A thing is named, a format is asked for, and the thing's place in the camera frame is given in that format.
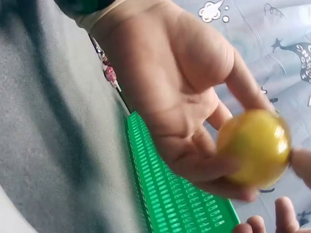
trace wrist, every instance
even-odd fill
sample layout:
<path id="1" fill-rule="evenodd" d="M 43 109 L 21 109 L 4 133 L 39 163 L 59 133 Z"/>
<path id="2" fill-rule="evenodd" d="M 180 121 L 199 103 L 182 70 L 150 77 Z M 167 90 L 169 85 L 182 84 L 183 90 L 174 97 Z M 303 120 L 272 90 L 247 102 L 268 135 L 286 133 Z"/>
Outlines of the wrist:
<path id="1" fill-rule="evenodd" d="M 168 1 L 171 0 L 116 0 L 109 7 L 109 11 L 99 17 L 90 33 L 97 41 L 103 41 L 126 20 Z"/>

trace child's hand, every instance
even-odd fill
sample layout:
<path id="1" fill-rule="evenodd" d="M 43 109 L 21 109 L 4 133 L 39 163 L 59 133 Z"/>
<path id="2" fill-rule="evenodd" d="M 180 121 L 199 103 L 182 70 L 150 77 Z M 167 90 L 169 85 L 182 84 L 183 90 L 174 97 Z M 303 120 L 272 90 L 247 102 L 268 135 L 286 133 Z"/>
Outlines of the child's hand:
<path id="1" fill-rule="evenodd" d="M 290 163 L 296 175 L 311 188 L 311 151 L 293 150 Z"/>
<path id="2" fill-rule="evenodd" d="M 238 225 L 233 233 L 266 233 L 266 228 L 262 217 L 253 216 L 247 223 Z M 311 233 L 311 229 L 299 229 L 295 209 L 289 198 L 276 200 L 276 233 Z"/>

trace bed sheet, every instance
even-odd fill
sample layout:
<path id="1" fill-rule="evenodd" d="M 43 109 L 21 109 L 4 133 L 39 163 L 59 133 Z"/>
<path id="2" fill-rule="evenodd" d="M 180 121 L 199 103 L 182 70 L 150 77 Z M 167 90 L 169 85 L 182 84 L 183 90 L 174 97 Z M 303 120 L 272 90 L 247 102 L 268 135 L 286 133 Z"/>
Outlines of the bed sheet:
<path id="1" fill-rule="evenodd" d="M 311 1 L 175 0 L 214 26 L 241 53 L 280 115 L 286 118 L 296 147 L 311 148 Z M 216 91 L 233 114 L 242 111 L 224 85 Z M 207 129 L 216 138 L 209 125 Z M 251 204 L 234 202 L 241 221 L 251 215 L 275 229 L 275 199 L 292 199 L 301 227 L 311 227 L 311 192 L 290 169 Z"/>

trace ball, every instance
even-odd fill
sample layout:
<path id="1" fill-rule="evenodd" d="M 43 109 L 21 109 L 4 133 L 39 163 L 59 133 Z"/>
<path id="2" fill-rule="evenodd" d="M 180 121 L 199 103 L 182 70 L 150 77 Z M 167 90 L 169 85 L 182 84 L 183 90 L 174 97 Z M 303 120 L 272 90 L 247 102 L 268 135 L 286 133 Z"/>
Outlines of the ball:
<path id="1" fill-rule="evenodd" d="M 228 120 L 219 130 L 220 156 L 234 156 L 240 169 L 227 178 L 257 188 L 273 185 L 289 164 L 291 137 L 283 119 L 266 110 L 250 110 Z"/>

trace cloud print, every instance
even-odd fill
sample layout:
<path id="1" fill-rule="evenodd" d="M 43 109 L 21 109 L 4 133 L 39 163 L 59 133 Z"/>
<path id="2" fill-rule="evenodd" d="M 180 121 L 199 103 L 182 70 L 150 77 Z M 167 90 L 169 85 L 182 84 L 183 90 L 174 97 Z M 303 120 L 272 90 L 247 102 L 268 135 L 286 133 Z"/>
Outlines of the cloud print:
<path id="1" fill-rule="evenodd" d="M 220 0 L 216 3 L 211 1 L 205 3 L 205 6 L 199 10 L 201 19 L 206 23 L 219 19 L 221 16 L 219 8 L 222 6 L 223 2 L 224 0 Z"/>

